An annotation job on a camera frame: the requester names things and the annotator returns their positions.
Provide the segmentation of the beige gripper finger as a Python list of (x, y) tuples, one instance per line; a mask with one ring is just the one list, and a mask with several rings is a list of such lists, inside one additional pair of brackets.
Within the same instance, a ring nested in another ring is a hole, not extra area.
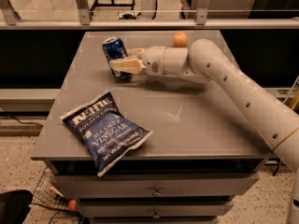
[(128, 53), (129, 56), (136, 56), (137, 58), (141, 58), (144, 51), (145, 51), (145, 49), (143, 49), (143, 48), (128, 49), (127, 53)]
[(140, 74), (146, 70), (146, 65), (137, 58), (117, 59), (109, 62), (112, 69), (130, 74)]

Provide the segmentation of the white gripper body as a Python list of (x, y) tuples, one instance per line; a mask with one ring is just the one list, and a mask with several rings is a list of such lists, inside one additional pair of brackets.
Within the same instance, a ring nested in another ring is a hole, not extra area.
[(150, 76), (164, 75), (164, 52), (165, 46), (153, 46), (141, 55), (142, 63), (146, 66), (145, 72)]

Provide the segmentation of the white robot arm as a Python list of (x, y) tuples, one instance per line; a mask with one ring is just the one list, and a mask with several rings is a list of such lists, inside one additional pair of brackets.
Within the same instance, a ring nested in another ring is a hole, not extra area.
[(115, 71), (178, 77), (194, 83), (215, 81), (269, 148), (299, 178), (299, 115), (245, 75), (212, 41), (198, 39), (187, 48), (133, 49), (109, 62)]

